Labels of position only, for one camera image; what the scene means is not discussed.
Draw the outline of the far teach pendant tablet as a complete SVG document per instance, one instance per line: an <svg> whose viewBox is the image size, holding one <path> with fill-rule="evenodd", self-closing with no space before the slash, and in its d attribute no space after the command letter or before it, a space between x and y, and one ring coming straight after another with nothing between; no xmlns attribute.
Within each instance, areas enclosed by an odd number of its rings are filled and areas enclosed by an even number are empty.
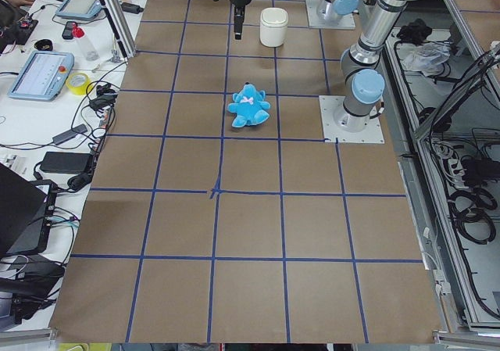
<svg viewBox="0 0 500 351"><path fill-rule="evenodd" d="M89 21L102 10L99 0L63 0L55 15L67 20Z"/></svg>

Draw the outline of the crumpled plastic bag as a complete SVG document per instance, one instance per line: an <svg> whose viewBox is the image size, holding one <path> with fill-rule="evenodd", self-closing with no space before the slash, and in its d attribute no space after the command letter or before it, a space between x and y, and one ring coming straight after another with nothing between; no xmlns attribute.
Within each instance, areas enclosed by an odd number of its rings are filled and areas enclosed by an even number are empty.
<svg viewBox="0 0 500 351"><path fill-rule="evenodd" d="M424 76L441 73L451 56L451 49L443 43L426 43L412 49L402 60L404 70L420 72Z"/></svg>

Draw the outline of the white trash can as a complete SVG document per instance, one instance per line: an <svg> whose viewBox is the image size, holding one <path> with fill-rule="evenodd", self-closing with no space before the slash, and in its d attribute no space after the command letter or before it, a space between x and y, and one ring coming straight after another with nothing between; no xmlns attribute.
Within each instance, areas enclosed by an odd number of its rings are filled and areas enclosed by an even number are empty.
<svg viewBox="0 0 500 351"><path fill-rule="evenodd" d="M269 7L260 14L259 39L270 48L282 46L288 28L288 13L285 9Z"/></svg>

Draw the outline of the grey usb hub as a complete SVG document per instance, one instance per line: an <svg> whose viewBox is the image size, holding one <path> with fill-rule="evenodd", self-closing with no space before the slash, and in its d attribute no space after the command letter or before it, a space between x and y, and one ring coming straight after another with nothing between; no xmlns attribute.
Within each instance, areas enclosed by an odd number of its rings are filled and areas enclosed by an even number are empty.
<svg viewBox="0 0 500 351"><path fill-rule="evenodd" d="M52 138L53 145L61 145L73 138L76 138L79 135L85 134L88 131L87 126L85 124L79 124L70 128L67 131L64 131L60 134L57 134Z"/></svg>

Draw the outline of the clear plastic bottle red cap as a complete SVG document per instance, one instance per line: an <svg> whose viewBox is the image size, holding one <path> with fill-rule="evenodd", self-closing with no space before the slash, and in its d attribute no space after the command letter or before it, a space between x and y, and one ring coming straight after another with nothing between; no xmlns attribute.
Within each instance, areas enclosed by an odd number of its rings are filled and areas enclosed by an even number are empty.
<svg viewBox="0 0 500 351"><path fill-rule="evenodd" d="M90 38L76 23L73 24L72 35L87 61L95 61L99 59L99 54Z"/></svg>

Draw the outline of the black remote control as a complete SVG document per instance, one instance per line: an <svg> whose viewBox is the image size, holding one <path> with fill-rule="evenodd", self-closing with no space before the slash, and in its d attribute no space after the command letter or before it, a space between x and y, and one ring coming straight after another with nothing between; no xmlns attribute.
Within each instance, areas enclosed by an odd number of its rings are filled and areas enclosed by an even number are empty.
<svg viewBox="0 0 500 351"><path fill-rule="evenodd" d="M75 21L67 21L62 32L62 39L69 41L73 39L73 29L77 26Z"/></svg>

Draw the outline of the blue plush toy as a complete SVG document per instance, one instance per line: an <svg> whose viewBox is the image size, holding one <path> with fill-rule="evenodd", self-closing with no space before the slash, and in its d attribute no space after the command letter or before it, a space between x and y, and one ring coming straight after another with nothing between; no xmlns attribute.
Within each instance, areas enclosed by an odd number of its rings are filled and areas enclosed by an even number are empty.
<svg viewBox="0 0 500 351"><path fill-rule="evenodd" d="M233 93L232 99L233 102L227 107L235 115L232 127L256 126L270 118L266 92L258 91L254 84L246 82L238 93Z"/></svg>

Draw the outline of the black power brick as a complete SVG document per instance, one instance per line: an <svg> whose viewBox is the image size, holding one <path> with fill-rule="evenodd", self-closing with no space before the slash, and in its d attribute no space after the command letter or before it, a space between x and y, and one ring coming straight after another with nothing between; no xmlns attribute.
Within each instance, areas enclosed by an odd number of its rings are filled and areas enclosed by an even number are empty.
<svg viewBox="0 0 500 351"><path fill-rule="evenodd" d="M88 170L92 158L90 153L46 152L40 170L54 174L81 174Z"/></svg>

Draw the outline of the small black bowl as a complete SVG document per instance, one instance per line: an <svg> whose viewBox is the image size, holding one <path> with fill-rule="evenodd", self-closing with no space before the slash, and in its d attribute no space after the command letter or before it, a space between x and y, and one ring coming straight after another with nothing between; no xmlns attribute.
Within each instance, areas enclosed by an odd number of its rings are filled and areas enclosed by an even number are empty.
<svg viewBox="0 0 500 351"><path fill-rule="evenodd" d="M34 43L34 48L38 51L51 52L53 43L50 39L41 39Z"/></svg>

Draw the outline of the near teach pendant tablet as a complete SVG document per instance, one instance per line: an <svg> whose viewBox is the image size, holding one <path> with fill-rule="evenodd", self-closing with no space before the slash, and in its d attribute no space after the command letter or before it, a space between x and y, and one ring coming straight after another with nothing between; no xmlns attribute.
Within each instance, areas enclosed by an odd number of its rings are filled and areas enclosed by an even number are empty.
<svg viewBox="0 0 500 351"><path fill-rule="evenodd" d="M61 92L73 64L72 53L34 51L20 70L7 96L50 102Z"/></svg>

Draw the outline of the teach pendant tablet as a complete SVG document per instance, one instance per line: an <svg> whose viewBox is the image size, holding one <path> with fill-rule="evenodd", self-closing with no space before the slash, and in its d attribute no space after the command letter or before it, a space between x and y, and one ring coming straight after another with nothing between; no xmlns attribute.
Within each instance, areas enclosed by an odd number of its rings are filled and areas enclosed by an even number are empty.
<svg viewBox="0 0 500 351"><path fill-rule="evenodd" d="M102 10L99 0L63 0L55 15L67 20L89 21Z"/></svg>
<svg viewBox="0 0 500 351"><path fill-rule="evenodd" d="M61 92L73 64L72 53L34 51L20 70L7 96L50 102Z"/></svg>

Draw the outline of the black cloth bundle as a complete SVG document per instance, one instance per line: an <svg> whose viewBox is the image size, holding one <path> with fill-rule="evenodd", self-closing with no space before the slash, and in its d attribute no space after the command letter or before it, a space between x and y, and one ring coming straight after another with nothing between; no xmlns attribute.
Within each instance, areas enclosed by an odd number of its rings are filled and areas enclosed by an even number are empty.
<svg viewBox="0 0 500 351"><path fill-rule="evenodd" d="M403 43L422 45L432 34L433 29L420 18L400 28L396 37Z"/></svg>

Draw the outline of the aluminium frame post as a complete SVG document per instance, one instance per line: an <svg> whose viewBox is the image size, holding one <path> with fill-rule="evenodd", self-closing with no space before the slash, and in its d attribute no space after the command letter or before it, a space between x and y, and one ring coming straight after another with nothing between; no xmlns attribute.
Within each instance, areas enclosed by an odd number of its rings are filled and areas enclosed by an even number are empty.
<svg viewBox="0 0 500 351"><path fill-rule="evenodd" d="M119 0L99 0L99 3L105 11L122 57L125 59L135 57L136 45Z"/></svg>

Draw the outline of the black laptop computer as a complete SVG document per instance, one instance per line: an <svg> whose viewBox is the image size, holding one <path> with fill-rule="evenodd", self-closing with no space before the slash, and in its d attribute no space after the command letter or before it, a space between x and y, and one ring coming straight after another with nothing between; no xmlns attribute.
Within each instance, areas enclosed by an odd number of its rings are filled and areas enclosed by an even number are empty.
<svg viewBox="0 0 500 351"><path fill-rule="evenodd" d="M1 165L2 257L46 250L56 197L53 181L28 181Z"/></svg>

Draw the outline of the yellow tape roll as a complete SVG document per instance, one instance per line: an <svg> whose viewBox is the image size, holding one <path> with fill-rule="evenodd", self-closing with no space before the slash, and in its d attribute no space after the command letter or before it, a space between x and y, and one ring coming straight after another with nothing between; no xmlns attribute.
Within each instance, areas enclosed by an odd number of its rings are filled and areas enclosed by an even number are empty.
<svg viewBox="0 0 500 351"><path fill-rule="evenodd" d="M65 85L73 95L86 95L93 89L90 77L81 72L70 74Z"/></svg>

